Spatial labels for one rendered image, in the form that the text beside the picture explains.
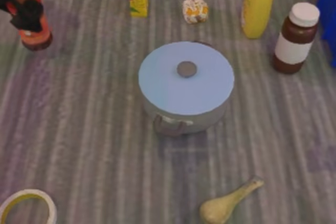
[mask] white jar lid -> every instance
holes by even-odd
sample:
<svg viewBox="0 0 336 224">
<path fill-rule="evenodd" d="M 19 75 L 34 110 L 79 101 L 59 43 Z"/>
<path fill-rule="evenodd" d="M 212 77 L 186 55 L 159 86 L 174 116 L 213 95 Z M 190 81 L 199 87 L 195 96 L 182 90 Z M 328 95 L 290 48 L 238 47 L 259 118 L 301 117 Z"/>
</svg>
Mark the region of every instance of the white jar lid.
<svg viewBox="0 0 336 224">
<path fill-rule="evenodd" d="M 230 63 L 217 50 L 175 42 L 152 51 L 139 70 L 142 94 L 172 114 L 198 115 L 222 105 L 234 86 Z"/>
<path fill-rule="evenodd" d="M 294 4 L 289 13 L 290 21 L 301 27 L 312 27 L 317 24 L 319 18 L 319 9 L 316 6 L 305 2 Z"/>
</svg>

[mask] blue box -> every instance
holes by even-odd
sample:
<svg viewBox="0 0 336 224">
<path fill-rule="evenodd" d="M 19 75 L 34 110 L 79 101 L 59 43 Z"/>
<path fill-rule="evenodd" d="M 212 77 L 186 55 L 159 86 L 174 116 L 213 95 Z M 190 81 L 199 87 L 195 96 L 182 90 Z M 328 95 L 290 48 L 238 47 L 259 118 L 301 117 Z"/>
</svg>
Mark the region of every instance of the blue box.
<svg viewBox="0 0 336 224">
<path fill-rule="evenodd" d="M 317 7 L 321 12 L 322 39 L 328 42 L 332 54 L 331 65 L 336 67 L 336 1 L 318 0 Z"/>
</svg>

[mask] blue object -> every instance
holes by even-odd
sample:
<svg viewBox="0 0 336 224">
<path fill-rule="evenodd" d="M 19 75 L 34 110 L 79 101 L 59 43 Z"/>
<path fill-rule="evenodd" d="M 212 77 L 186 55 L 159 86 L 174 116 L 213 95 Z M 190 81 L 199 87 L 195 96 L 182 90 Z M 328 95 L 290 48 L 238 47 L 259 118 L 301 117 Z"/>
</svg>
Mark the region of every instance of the blue object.
<svg viewBox="0 0 336 224">
<path fill-rule="evenodd" d="M 327 40 L 331 54 L 331 66 L 336 67 L 336 0 L 318 0 L 320 22 L 324 30 L 322 39 Z"/>
<path fill-rule="evenodd" d="M 178 65 L 193 62 L 195 75 L 185 78 Z M 156 107 L 172 114 L 198 115 L 222 105 L 234 86 L 227 59 L 212 47 L 196 42 L 175 42 L 152 51 L 139 70 L 143 95 Z"/>
</svg>

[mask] white cap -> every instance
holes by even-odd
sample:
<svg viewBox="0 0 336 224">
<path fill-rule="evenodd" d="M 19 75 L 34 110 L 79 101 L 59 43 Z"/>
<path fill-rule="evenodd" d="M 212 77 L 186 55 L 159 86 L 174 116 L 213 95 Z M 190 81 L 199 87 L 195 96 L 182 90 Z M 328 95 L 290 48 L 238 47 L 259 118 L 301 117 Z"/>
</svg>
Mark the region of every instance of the white cap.
<svg viewBox="0 0 336 224">
<path fill-rule="evenodd" d="M 319 9 L 310 3 L 296 3 L 289 13 L 290 21 L 301 27 L 314 26 L 319 21 L 319 18 Z"/>
</svg>

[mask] lid knob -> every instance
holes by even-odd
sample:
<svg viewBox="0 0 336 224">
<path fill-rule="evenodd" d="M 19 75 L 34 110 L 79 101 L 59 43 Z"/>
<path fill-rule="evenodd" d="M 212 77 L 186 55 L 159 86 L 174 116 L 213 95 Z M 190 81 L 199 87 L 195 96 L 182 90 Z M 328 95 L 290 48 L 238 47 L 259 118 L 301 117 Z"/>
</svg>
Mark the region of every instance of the lid knob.
<svg viewBox="0 0 336 224">
<path fill-rule="evenodd" d="M 189 78 L 197 73 L 197 66 L 191 61 L 182 61 L 177 66 L 177 73 L 183 78 Z"/>
</svg>

